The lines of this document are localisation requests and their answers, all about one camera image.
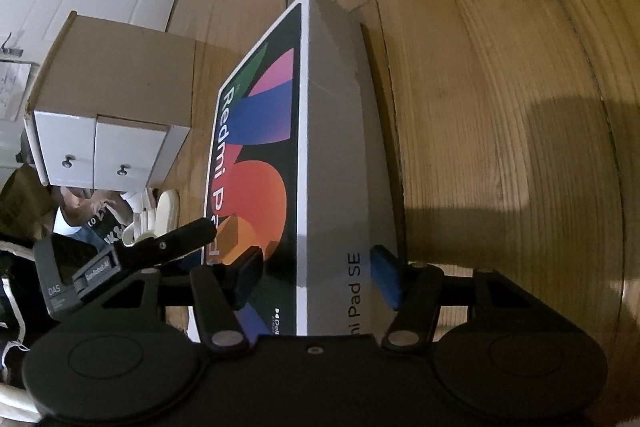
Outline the Redmi Pad SE box lid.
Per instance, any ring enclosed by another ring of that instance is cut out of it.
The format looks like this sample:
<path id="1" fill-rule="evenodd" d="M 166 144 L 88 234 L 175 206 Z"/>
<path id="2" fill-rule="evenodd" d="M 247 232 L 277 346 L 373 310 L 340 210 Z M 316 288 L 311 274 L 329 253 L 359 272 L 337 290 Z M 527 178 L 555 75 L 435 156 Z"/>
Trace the Redmi Pad SE box lid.
<path id="1" fill-rule="evenodd" d="M 397 246 L 390 175 L 362 31 L 337 2 L 294 0 L 224 80 L 204 213 L 208 265 L 262 251 L 261 332 L 381 329 L 370 251 Z"/>

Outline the dark printed clothing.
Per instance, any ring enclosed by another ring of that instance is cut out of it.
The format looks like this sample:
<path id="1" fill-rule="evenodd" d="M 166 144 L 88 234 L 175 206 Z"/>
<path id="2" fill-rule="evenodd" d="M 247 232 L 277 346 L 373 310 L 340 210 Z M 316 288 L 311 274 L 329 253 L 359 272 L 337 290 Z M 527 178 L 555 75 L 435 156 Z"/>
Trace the dark printed clothing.
<path id="1" fill-rule="evenodd" d="M 56 186 L 51 195 L 58 204 L 53 231 L 98 249 L 119 242 L 134 221 L 134 212 L 119 192 Z"/>

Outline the white slipper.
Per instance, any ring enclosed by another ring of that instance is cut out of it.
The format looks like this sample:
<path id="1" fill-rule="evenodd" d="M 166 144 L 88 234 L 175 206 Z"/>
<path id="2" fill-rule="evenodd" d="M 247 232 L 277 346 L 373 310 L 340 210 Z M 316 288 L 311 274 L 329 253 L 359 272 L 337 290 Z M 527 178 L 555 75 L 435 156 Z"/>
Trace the white slipper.
<path id="1" fill-rule="evenodd" d="M 154 231 L 156 198 L 154 190 L 145 187 L 140 192 L 125 193 L 124 199 L 132 211 L 132 221 L 122 231 L 122 243 L 132 246 L 142 235 Z"/>

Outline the cream slipper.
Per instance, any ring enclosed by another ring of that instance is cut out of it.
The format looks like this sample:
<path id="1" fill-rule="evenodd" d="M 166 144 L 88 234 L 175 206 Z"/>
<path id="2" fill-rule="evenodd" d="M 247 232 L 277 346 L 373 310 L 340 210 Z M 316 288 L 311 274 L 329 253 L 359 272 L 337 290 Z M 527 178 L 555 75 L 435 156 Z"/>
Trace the cream slipper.
<path id="1" fill-rule="evenodd" d="M 156 206 L 149 211 L 150 231 L 160 237 L 178 228 L 179 195 L 175 190 L 160 194 Z"/>

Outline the white drawer cabinet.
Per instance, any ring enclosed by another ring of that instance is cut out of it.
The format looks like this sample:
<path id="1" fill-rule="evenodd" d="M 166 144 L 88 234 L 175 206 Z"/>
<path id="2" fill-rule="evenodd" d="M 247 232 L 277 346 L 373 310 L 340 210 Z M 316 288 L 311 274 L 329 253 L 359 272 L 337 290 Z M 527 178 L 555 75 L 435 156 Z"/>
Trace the white drawer cabinet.
<path id="1" fill-rule="evenodd" d="M 196 42 L 70 12 L 24 123 L 44 185 L 160 187 L 191 129 Z"/>

